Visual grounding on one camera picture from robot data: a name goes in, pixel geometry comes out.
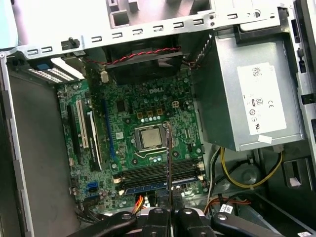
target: yellow wire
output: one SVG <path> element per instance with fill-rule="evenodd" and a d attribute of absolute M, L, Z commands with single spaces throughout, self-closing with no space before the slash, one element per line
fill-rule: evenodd
<path fill-rule="evenodd" d="M 281 152 L 281 159 L 279 161 L 279 163 L 276 165 L 275 169 L 270 173 L 268 174 L 264 179 L 260 180 L 258 183 L 255 183 L 255 184 L 250 184 L 250 185 L 246 185 L 246 184 L 242 184 L 242 183 L 239 183 L 237 182 L 236 180 L 234 180 L 230 175 L 229 175 L 229 172 L 226 168 L 226 164 L 225 164 L 225 150 L 224 148 L 221 148 L 221 160 L 222 160 L 222 166 L 223 166 L 223 170 L 224 172 L 226 173 L 228 179 L 233 183 L 235 184 L 236 186 L 240 187 L 240 188 L 244 188 L 244 189 L 252 189 L 252 188 L 255 188 L 255 187 L 258 187 L 260 185 L 262 185 L 264 182 L 266 182 L 268 179 L 270 179 L 274 173 L 277 171 L 277 169 L 280 167 L 282 161 L 283 161 L 283 152 Z"/>

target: screw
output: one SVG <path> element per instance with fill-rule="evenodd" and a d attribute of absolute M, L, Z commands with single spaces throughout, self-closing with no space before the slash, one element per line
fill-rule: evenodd
<path fill-rule="evenodd" d="M 162 213 L 163 213 L 163 210 L 160 209 L 160 208 L 156 208 L 156 209 L 154 210 L 154 212 L 157 213 L 157 214 L 162 214 Z"/>
<path fill-rule="evenodd" d="M 227 220 L 227 217 L 226 217 L 225 215 L 223 215 L 223 214 L 219 214 L 219 215 L 217 216 L 217 218 L 220 219 L 221 221 Z"/>
<path fill-rule="evenodd" d="M 123 220 L 129 220 L 130 218 L 132 218 L 132 217 L 129 214 L 122 215 Z"/>
<path fill-rule="evenodd" d="M 192 214 L 192 210 L 190 209 L 184 209 L 184 213 L 186 213 L 187 215 Z"/>

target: black pci slot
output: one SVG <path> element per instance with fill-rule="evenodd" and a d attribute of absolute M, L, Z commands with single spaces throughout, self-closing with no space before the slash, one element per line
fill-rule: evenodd
<path fill-rule="evenodd" d="M 86 115 L 86 129 L 87 137 L 89 142 L 91 160 L 90 160 L 90 169 L 91 171 L 101 171 L 101 156 L 98 148 L 98 137 L 96 134 L 93 112 L 89 112 Z"/>
<path fill-rule="evenodd" d="M 81 151 L 79 144 L 78 131 L 76 126 L 76 117 L 74 108 L 71 105 L 67 105 L 68 123 L 70 127 L 71 138 L 73 141 L 74 153 L 77 156 L 78 163 L 81 164 Z"/>

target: blue sata port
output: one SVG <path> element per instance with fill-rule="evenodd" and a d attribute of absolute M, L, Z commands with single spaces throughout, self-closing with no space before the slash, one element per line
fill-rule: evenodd
<path fill-rule="evenodd" d="M 87 189 L 89 193 L 95 193 L 96 191 L 99 190 L 98 182 L 90 182 L 87 184 Z"/>

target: green circuit board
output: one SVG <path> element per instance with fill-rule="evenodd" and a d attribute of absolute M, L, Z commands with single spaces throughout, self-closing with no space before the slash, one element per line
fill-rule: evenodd
<path fill-rule="evenodd" d="M 71 192 L 76 201 L 98 196 L 95 211 L 100 213 L 133 207 L 135 195 L 120 196 L 113 175 L 166 163 L 163 138 L 166 122 L 171 124 L 173 160 L 202 157 L 189 71 L 181 71 L 171 78 L 122 86 L 113 81 L 100 83 L 100 74 L 93 69 L 86 68 L 86 77 L 87 80 L 60 85 L 57 89 L 69 157 Z M 100 151 L 98 171 L 91 169 L 93 155 L 87 146 L 89 141 L 85 145 L 82 137 L 80 114 L 76 109 L 78 101 L 85 123 L 89 118 L 87 114 L 93 111 Z M 69 124 L 70 107 L 73 108 L 80 155 L 76 154 Z M 97 183 L 95 192 L 88 191 L 91 183 Z M 183 197 L 188 198 L 203 193 L 200 181 L 181 186 L 181 189 Z"/>
<path fill-rule="evenodd" d="M 87 76 L 97 76 L 93 73 L 87 71 Z M 106 119 L 110 124 L 113 141 L 110 157 L 114 157 L 116 162 L 112 172 L 166 162 L 166 151 L 163 149 L 165 139 L 161 130 L 167 121 L 172 128 L 173 160 L 197 158 L 202 155 L 188 71 L 185 70 L 176 77 L 151 80 L 137 85 L 117 86 L 109 83 L 102 87 L 99 84 L 96 86 L 99 94 L 92 97 L 92 104 L 100 104 L 100 101 L 106 103 L 103 104 L 106 108 L 96 107 L 95 113 L 102 114 L 106 109 L 107 118 L 96 116 L 95 120 L 99 140 L 102 141 L 108 140 Z M 141 141 L 144 143 L 143 147 L 139 141 L 142 134 L 145 134 L 144 141 Z M 101 150 L 102 154 L 108 154 L 109 144 L 101 145 Z"/>

